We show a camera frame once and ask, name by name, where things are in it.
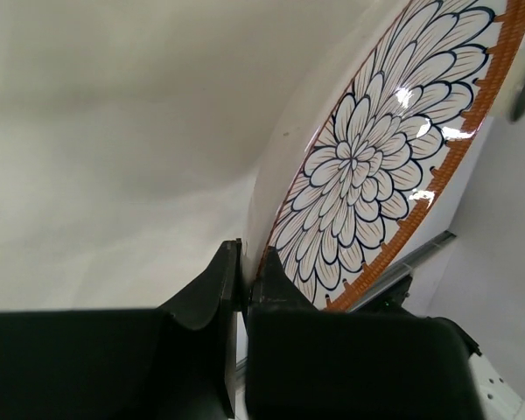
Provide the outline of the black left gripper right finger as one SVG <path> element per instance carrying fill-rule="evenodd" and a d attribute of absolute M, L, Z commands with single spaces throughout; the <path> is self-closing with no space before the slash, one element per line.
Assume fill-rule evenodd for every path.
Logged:
<path fill-rule="evenodd" d="M 269 248 L 247 312 L 252 419 L 481 419 L 472 341 L 446 318 L 319 311 Z"/>

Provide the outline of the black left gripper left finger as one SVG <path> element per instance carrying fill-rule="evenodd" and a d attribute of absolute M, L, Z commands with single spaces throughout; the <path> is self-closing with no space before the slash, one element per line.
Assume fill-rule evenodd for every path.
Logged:
<path fill-rule="evenodd" d="M 239 241 L 154 308 L 0 311 L 0 419 L 231 419 Z"/>

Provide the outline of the floral plate with orange rim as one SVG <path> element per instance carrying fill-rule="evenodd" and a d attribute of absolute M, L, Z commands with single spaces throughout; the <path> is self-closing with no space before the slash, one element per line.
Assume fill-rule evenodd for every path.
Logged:
<path fill-rule="evenodd" d="M 245 289 L 271 251 L 318 309 L 356 303 L 397 258 L 494 110 L 525 1 L 355 1 L 263 155 Z"/>

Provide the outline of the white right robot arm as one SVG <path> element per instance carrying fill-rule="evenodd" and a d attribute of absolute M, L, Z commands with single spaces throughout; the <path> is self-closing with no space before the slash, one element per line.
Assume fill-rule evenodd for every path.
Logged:
<path fill-rule="evenodd" d="M 410 315 L 403 309 L 404 300 L 410 295 L 412 275 L 404 270 L 393 272 L 387 280 L 381 279 L 379 290 L 368 302 L 378 312 L 394 312 Z M 516 393 L 497 372 L 480 345 L 458 324 L 448 318 L 438 318 L 452 327 L 464 342 L 468 363 L 477 385 L 479 399 L 485 411 L 485 419 L 525 419 L 525 399 Z"/>

